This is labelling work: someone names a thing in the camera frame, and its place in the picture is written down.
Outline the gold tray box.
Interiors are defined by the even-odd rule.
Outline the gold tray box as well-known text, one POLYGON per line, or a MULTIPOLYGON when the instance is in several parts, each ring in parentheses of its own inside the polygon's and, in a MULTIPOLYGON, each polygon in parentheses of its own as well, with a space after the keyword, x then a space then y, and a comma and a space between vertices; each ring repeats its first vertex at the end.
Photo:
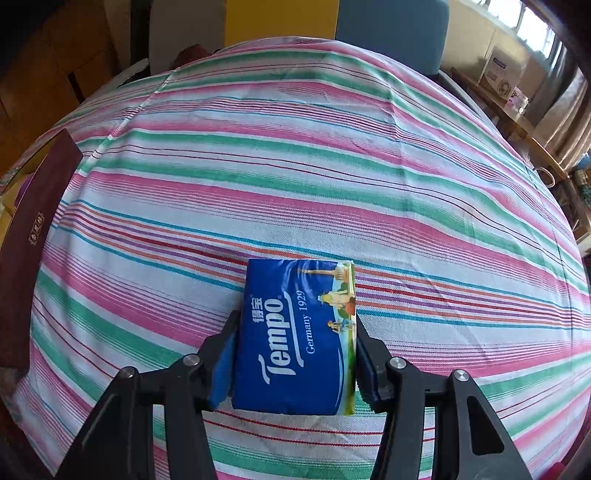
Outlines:
POLYGON ((29 369, 30 317, 44 244, 59 202, 82 159, 63 129, 1 190, 1 367, 29 369))

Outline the wooden desk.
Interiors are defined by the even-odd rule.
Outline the wooden desk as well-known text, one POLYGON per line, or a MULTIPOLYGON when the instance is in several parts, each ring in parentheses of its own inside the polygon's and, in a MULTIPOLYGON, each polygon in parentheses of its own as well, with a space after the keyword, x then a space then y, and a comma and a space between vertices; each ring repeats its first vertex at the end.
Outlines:
POLYGON ((534 127, 523 115, 511 112, 509 107, 495 97, 492 92, 486 90, 456 68, 451 69, 451 77, 465 90, 475 93, 495 113, 499 118, 498 129, 504 138, 509 139, 512 134, 518 135, 525 140, 530 151, 540 158, 560 180, 568 179, 568 174, 564 168, 556 161, 552 154, 534 138, 534 127))

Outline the wooden wardrobe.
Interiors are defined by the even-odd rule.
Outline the wooden wardrobe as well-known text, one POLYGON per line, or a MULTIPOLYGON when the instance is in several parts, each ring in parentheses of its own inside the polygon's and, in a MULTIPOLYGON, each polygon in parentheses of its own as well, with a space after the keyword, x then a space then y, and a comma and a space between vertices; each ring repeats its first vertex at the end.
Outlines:
POLYGON ((1 3, 1 171, 120 72, 101 1, 1 3))

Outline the striped bed sheet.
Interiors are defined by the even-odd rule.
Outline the striped bed sheet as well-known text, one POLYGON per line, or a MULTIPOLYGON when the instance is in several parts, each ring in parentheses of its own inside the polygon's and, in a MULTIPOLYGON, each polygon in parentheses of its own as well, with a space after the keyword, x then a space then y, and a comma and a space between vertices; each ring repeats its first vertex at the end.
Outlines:
POLYGON ((11 414, 55 472, 122 367, 221 330, 251 258, 351 260, 361 318, 466 368, 534 478, 587 432, 590 300, 533 165, 431 80, 325 39, 244 42, 87 101, 47 214, 11 414))

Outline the small pink box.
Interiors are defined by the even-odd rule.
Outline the small pink box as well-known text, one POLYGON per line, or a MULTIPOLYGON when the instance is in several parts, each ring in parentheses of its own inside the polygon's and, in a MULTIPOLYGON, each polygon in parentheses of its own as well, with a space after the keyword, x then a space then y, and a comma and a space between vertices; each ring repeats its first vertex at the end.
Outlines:
POLYGON ((507 100, 506 107, 514 114, 522 115, 525 112, 528 104, 529 98, 519 87, 515 87, 509 99, 507 100))

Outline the white cardboard box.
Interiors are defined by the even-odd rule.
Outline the white cardboard box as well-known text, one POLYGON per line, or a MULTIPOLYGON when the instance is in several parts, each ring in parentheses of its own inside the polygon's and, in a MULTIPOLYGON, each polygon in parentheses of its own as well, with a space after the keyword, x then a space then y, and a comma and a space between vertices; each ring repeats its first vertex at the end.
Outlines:
POLYGON ((501 101, 507 102, 524 70, 523 62, 494 46, 487 57, 478 84, 501 101))

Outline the blue Tempo tissue pack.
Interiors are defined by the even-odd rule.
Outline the blue Tempo tissue pack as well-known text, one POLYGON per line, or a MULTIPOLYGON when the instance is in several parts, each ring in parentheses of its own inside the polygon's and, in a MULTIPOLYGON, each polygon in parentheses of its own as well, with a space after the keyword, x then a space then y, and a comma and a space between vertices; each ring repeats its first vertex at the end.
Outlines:
POLYGON ((353 262, 249 260, 235 347, 233 408, 351 415, 355 364, 353 262))

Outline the grey yellow blue chair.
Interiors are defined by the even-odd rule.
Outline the grey yellow blue chair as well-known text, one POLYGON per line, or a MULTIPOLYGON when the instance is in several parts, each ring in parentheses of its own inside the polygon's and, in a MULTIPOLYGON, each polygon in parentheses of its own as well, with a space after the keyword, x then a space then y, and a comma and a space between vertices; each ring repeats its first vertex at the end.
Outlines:
POLYGON ((104 8, 121 67, 143 75, 172 69, 194 44, 212 54, 243 41, 304 36, 383 54, 460 91, 441 70, 446 1, 106 1, 104 8))

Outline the dark red cushion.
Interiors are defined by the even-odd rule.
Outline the dark red cushion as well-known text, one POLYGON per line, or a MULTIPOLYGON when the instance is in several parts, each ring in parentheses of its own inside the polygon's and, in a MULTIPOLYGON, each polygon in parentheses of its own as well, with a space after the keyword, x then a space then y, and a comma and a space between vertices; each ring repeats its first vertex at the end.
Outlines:
POLYGON ((208 56, 211 56, 211 54, 207 51, 207 49, 199 44, 194 44, 184 48, 177 54, 176 58, 171 64, 171 68, 176 69, 190 62, 204 59, 208 56))

